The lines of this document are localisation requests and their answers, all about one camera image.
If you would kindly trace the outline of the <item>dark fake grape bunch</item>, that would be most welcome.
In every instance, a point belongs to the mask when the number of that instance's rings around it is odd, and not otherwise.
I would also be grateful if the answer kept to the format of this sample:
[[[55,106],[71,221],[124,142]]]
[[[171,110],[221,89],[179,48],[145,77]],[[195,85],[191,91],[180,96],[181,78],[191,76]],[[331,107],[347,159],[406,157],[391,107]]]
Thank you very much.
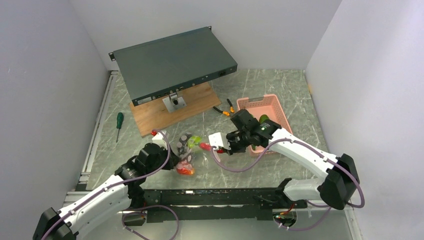
[[[177,155],[179,157],[182,157],[186,154],[189,153],[190,151],[190,147],[189,147],[189,139],[192,137],[193,135],[190,132],[185,133],[184,135],[182,135],[177,144]]]

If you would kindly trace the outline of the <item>clear zip top bag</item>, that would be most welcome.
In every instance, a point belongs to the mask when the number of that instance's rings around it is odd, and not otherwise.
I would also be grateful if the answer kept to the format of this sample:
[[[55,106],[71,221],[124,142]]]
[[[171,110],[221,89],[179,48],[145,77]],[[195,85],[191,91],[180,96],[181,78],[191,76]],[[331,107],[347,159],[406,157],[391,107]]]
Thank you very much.
[[[194,159],[196,158],[197,152],[199,152],[200,150],[204,151],[203,149],[201,149],[199,147],[199,148],[190,149],[189,150],[189,153],[185,154],[182,157],[179,157],[178,154],[177,154],[177,156],[180,158],[180,162],[178,164],[185,164],[185,165],[191,164],[193,166],[193,168],[194,168]]]

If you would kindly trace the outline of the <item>orange fake fruit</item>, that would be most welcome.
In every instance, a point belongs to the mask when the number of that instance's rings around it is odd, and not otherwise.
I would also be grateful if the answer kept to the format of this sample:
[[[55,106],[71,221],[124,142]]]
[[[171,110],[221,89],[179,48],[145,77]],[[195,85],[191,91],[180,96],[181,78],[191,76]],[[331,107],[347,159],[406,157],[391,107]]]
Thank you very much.
[[[260,116],[259,118],[259,123],[262,124],[264,121],[269,120],[270,118],[268,117],[268,115],[263,114]]]

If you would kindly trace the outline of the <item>green fake apple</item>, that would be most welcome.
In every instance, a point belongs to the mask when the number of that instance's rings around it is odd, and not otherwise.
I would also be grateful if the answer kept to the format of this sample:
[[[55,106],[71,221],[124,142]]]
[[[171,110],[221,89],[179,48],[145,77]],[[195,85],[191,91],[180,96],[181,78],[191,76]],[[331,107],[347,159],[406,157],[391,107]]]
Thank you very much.
[[[195,149],[200,147],[200,143],[202,142],[202,138],[200,136],[191,136],[187,141],[187,146],[189,149]]]

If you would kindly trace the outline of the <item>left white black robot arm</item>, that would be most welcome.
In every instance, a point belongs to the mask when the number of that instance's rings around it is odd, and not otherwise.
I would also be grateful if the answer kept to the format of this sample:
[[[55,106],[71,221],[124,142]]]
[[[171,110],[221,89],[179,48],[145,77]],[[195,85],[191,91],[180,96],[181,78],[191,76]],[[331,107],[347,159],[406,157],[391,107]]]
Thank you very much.
[[[141,185],[159,170],[173,170],[180,162],[170,148],[147,143],[138,155],[122,164],[102,185],[74,203],[45,210],[34,240],[79,240],[118,212],[137,210],[145,204]]]

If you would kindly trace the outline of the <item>red fake chili pepper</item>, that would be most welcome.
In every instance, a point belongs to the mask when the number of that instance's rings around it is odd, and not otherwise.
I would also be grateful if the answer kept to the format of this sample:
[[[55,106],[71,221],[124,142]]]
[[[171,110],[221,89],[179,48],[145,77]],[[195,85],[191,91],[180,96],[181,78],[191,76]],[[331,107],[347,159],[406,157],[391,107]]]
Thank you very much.
[[[206,143],[206,142],[201,142],[198,146],[199,146],[202,150],[204,150],[204,151],[211,151],[211,149],[212,149],[211,145],[210,145],[209,143]],[[222,148],[222,147],[216,147],[216,148],[214,148],[214,151],[215,151],[217,154],[224,154],[224,153],[226,153],[226,152],[227,152],[227,151],[226,151],[224,148]]]

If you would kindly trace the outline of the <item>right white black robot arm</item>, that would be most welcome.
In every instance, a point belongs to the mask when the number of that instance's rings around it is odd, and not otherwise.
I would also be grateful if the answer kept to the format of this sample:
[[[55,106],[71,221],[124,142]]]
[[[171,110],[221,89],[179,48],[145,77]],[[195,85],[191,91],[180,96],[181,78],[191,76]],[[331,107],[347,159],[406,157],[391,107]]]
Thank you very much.
[[[313,179],[284,179],[276,189],[276,203],[287,208],[300,200],[319,200],[327,206],[342,210],[350,205],[350,199],[359,192],[362,208],[365,204],[354,159],[320,150],[295,137],[280,124],[265,119],[259,122],[246,109],[231,118],[236,130],[225,136],[223,149],[229,155],[241,153],[248,146],[263,147],[301,164],[315,175]]]

